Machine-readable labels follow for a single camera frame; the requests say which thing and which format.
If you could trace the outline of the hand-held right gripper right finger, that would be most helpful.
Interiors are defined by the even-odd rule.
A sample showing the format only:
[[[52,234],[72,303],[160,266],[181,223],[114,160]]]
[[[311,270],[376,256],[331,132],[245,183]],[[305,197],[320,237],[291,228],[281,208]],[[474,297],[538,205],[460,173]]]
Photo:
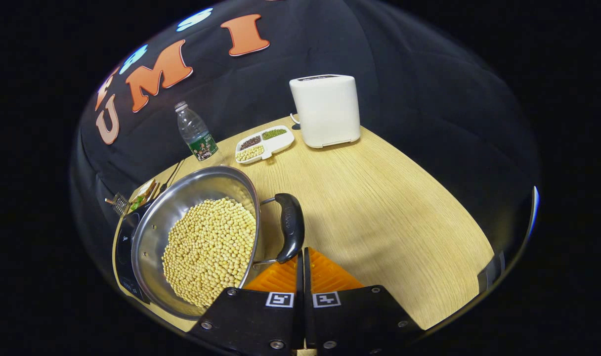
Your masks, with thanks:
[[[425,333],[382,285],[313,293],[309,248],[303,250],[305,343],[319,356],[404,356]]]

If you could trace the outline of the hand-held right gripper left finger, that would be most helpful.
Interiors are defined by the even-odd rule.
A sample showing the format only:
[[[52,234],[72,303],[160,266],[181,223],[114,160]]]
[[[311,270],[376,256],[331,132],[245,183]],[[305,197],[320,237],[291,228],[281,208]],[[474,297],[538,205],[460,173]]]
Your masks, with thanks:
[[[226,288],[188,336],[224,356],[296,356],[304,348],[303,253],[292,293]]]

